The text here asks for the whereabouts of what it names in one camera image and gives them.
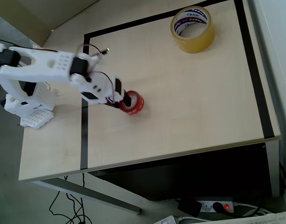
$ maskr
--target yellow tape roll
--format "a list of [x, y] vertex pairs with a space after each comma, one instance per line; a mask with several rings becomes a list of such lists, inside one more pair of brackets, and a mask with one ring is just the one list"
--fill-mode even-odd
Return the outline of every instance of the yellow tape roll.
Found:
[[[181, 32], [194, 23], [206, 24], [205, 30], [196, 38], [181, 37]], [[197, 53], [205, 50], [213, 42], [216, 31], [211, 21], [210, 13], [202, 7], [187, 7], [177, 13], [171, 22], [171, 32], [178, 47], [187, 53]]]

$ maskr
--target power strip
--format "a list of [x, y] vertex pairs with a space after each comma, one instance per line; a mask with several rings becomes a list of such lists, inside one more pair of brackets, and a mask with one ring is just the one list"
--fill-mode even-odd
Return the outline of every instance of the power strip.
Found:
[[234, 213], [234, 204], [232, 201], [209, 201], [209, 200], [204, 200], [204, 201], [199, 201], [202, 204], [200, 212], [216, 212], [212, 208], [213, 203], [219, 202], [220, 204], [223, 205], [223, 208], [229, 212], [229, 213]]

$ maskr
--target red wire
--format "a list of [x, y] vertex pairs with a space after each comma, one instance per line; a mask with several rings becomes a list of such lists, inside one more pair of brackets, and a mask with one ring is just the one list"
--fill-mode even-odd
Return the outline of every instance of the red wire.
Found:
[[112, 84], [112, 91], [113, 91], [113, 104], [114, 104], [115, 103], [115, 90], [114, 90], [114, 84], [111, 81], [110, 77], [107, 74], [105, 74], [104, 72], [102, 72], [102, 71], [94, 71], [94, 72], [104, 74], [109, 79], [109, 81], [111, 82], [111, 84]]

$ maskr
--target tape label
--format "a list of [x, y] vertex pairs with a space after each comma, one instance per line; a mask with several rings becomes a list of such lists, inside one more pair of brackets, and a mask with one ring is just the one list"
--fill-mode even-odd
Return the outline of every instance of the tape label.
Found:
[[198, 22], [207, 25], [208, 23], [207, 18], [208, 16], [206, 15], [206, 13], [204, 13], [200, 9], [192, 8], [186, 10], [175, 19], [174, 31], [177, 35], [180, 35], [181, 32], [191, 24]]

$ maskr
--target black tape line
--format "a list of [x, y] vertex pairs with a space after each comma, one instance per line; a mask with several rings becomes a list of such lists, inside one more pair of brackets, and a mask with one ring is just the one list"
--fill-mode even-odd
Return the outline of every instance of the black tape line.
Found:
[[254, 48], [251, 42], [251, 35], [249, 32], [249, 27], [247, 25], [247, 20], [244, 12], [244, 6], [242, 0], [234, 0], [235, 8], [238, 16], [240, 31], [242, 40], [244, 43], [244, 50], [249, 65], [249, 70], [251, 74], [251, 81], [253, 84], [257, 107], [259, 111], [259, 116], [261, 120], [263, 135], [265, 139], [274, 138], [274, 132], [272, 128], [272, 122], [270, 120], [268, 107], [266, 103], [266, 98], [263, 91], [263, 86], [261, 83], [261, 78], [256, 62]]
[[[223, 1], [227, 1], [227, 0], [206, 0], [206, 1], [199, 2], [197, 4], [193, 4], [191, 6], [206, 7], [206, 6], [214, 5], [216, 3], [220, 3], [220, 2], [223, 2]], [[97, 31], [85, 34], [84, 37], [85, 37], [85, 39], [86, 38], [93, 38], [93, 37], [96, 37], [96, 36], [109, 34], [109, 33], [112, 33], [112, 32], [116, 32], [116, 31], [119, 31], [119, 30], [135, 27], [135, 26], [142, 25], [142, 24], [145, 24], [145, 23], [149, 23], [149, 22], [153, 22], [153, 21], [157, 21], [157, 20], [162, 20], [162, 19], [165, 19], [165, 18], [168, 18], [168, 17], [175, 16], [182, 9], [187, 8], [187, 7], [191, 7], [191, 6], [186, 6], [186, 7], [175, 9], [175, 10], [172, 10], [172, 11], [169, 11], [169, 12], [165, 12], [165, 13], [161, 13], [161, 14], [157, 14], [157, 15], [152, 15], [152, 16], [149, 16], [149, 17], [146, 17], [146, 18], [143, 18], [143, 19], [139, 19], [139, 20], [134, 20], [134, 21], [131, 21], [131, 22], [123, 23], [123, 24], [120, 24], [120, 25], [117, 25], [117, 26], [114, 26], [114, 27], [109, 27], [109, 28], [97, 30]]]
[[[87, 43], [90, 43], [90, 38], [84, 39], [84, 44]], [[89, 46], [84, 46], [83, 52], [89, 54]], [[87, 168], [88, 168], [88, 102], [82, 99], [81, 170]]]

